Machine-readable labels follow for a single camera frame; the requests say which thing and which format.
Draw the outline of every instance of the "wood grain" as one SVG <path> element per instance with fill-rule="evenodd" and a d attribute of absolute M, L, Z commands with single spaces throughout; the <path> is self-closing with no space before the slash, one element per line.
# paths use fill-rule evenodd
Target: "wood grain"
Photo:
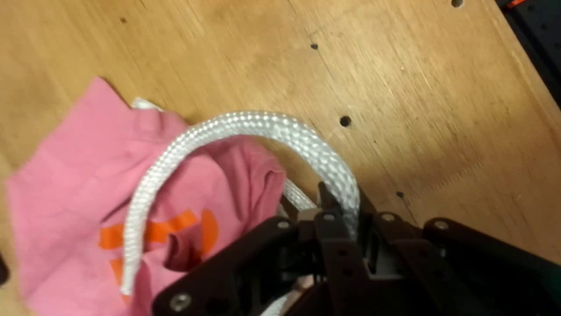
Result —
<path fill-rule="evenodd" d="M 2 180 L 104 76 L 191 123 L 295 115 L 379 209 L 449 216 L 561 262 L 561 118 L 493 0 L 20 0 L 0 18 Z M 307 165 L 272 151 L 312 194 Z M 6 204 L 0 222 L 14 267 Z M 0 306 L 25 315 L 14 280 Z"/>

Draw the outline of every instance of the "screw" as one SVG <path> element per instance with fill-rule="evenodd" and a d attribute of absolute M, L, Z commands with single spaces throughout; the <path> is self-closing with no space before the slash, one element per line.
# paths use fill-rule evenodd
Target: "screw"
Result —
<path fill-rule="evenodd" d="M 325 215 L 323 220 L 325 222 L 335 222 L 335 216 L 333 215 Z"/>
<path fill-rule="evenodd" d="M 183 313 L 191 306 L 191 297 L 188 294 L 179 294 L 176 297 L 172 297 L 170 301 L 170 309 L 174 313 Z"/>
<path fill-rule="evenodd" d="M 451 229 L 451 227 L 449 227 L 449 223 L 440 222 L 440 220 L 439 220 L 439 222 L 435 222 L 435 227 L 437 227 L 439 230 L 447 230 L 447 229 Z"/>
<path fill-rule="evenodd" d="M 388 222 L 388 223 L 391 223 L 391 222 L 395 222 L 395 220 L 396 220 L 396 216 L 395 216 L 395 215 L 386 213 L 386 215 L 382 215 L 382 220 L 384 220 L 384 222 Z"/>
<path fill-rule="evenodd" d="M 281 230 L 286 230 L 286 229 L 290 229 L 291 225 L 290 225 L 288 222 L 279 222 L 277 227 L 279 227 Z"/>

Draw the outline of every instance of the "pink cloth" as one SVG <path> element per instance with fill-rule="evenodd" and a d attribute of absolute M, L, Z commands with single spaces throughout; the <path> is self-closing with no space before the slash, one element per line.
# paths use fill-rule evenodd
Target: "pink cloth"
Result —
<path fill-rule="evenodd" d="M 95 79 L 9 180 L 18 274 L 35 315 L 151 315 L 160 290 L 276 215 L 284 173 L 263 148 L 230 139 L 197 151 L 158 194 L 135 297 L 123 301 L 119 227 L 130 197 L 184 129 L 176 115 L 130 109 Z"/>

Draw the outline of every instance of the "wooden table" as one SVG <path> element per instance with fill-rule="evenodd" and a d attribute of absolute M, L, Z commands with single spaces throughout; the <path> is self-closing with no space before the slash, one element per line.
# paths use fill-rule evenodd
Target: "wooden table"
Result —
<path fill-rule="evenodd" d="M 561 116 L 493 0 L 13 0 L 0 18 L 2 180 L 104 76 L 193 123 L 295 115 L 381 211 L 449 216 L 561 262 Z M 274 151 L 312 192 L 309 167 Z M 2 313 L 25 315 L 18 302 L 13 280 Z"/>

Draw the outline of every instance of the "pink shirt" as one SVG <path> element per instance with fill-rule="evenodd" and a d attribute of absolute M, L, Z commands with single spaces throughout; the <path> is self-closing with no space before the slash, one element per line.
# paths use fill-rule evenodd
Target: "pink shirt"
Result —
<path fill-rule="evenodd" d="M 151 315 L 160 290 L 276 215 L 284 173 L 262 146 L 228 139 L 197 151 L 156 199 L 127 302 L 118 281 L 128 202 L 184 129 L 176 115 L 130 109 L 95 79 L 7 181 L 20 288 L 35 315 Z"/>

